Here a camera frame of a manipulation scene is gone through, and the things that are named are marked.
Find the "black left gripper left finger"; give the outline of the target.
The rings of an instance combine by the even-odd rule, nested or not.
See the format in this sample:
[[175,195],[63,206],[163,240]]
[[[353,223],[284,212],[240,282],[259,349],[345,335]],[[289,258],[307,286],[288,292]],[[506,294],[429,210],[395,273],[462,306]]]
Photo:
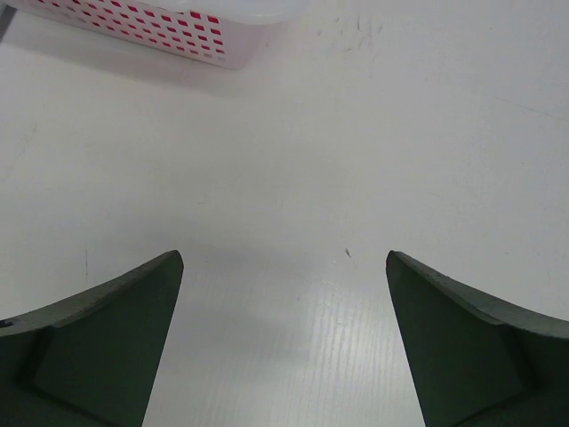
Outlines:
[[3,426],[140,426],[179,296],[170,251],[1,322]]

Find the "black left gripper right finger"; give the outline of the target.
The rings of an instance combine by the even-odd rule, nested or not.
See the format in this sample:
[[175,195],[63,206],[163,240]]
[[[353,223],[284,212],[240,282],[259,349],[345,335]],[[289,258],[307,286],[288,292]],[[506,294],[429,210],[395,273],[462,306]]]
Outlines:
[[566,426],[568,323],[467,286],[408,254],[389,292],[427,426]]

